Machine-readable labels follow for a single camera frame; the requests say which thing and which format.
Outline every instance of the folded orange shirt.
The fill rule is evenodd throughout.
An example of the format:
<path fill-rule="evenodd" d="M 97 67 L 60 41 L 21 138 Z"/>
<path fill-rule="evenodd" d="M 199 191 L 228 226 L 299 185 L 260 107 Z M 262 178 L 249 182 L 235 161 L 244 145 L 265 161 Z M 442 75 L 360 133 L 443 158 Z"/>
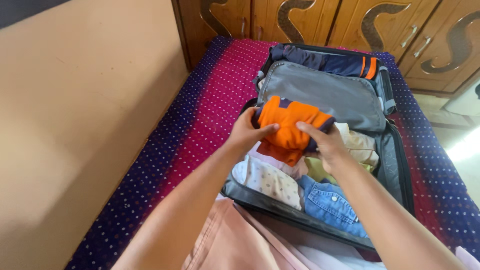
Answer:
<path fill-rule="evenodd" d="M 316 143 L 310 136 L 296 127 L 302 121 L 326 132 L 335 122 L 335 118 L 318 110 L 317 107 L 273 96 L 259 109 L 252 119 L 260 128 L 278 123 L 280 128 L 265 137 L 257 152 L 271 156 L 289 166 L 294 166 L 305 149 L 314 152 Z"/>

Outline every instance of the hand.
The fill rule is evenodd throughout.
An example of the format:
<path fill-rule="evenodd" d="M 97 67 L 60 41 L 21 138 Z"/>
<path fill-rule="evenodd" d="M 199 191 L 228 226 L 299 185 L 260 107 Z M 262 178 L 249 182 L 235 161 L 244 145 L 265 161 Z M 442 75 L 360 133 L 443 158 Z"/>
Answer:
<path fill-rule="evenodd" d="M 265 136 L 275 133 L 279 124 L 271 124 L 266 127 L 255 129 L 252 126 L 252 116 L 258 107 L 250 107 L 245 110 L 237 121 L 233 124 L 230 137 L 225 142 L 226 145 L 239 147 L 243 154 L 246 154 L 258 141 Z"/>
<path fill-rule="evenodd" d="M 326 134 L 311 124 L 304 122 L 297 122 L 297 128 L 315 140 L 320 152 L 322 164 L 327 173 L 332 174 L 334 168 L 337 167 L 341 161 L 353 160 L 343 144 L 340 131 L 335 125 L 332 125 Z"/>

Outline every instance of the peach wall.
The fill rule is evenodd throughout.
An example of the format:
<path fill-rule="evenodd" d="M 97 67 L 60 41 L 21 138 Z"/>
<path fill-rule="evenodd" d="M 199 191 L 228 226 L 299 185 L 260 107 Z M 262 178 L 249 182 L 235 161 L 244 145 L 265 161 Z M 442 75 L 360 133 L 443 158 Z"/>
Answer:
<path fill-rule="evenodd" d="M 0 30 L 0 269 L 66 265 L 186 76 L 170 0 Z"/>

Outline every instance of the polka dot bedsheet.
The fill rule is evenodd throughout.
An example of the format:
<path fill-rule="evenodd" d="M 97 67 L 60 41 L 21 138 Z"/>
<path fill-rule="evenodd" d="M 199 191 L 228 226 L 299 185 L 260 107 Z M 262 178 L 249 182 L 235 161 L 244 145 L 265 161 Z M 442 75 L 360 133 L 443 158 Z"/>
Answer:
<path fill-rule="evenodd" d="M 275 42 L 215 37 L 65 269 L 107 270 L 153 208 L 227 139 Z M 447 247 L 480 258 L 480 214 L 389 53 L 417 219 Z"/>

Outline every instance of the wardrobe door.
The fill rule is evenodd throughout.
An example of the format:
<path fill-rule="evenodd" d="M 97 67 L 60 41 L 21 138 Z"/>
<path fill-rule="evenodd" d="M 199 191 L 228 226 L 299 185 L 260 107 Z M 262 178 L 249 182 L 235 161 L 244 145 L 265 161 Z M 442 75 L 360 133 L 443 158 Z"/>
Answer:
<path fill-rule="evenodd" d="M 400 63 L 413 90 L 452 94 L 480 68 L 480 1 L 444 0 Z"/>
<path fill-rule="evenodd" d="M 438 0 L 343 0 L 328 46 L 388 51 L 398 60 Z"/>
<path fill-rule="evenodd" d="M 256 40 L 325 46 L 339 0 L 254 0 Z"/>
<path fill-rule="evenodd" d="M 187 65 L 192 69 L 216 35 L 250 36 L 250 0 L 173 0 Z"/>

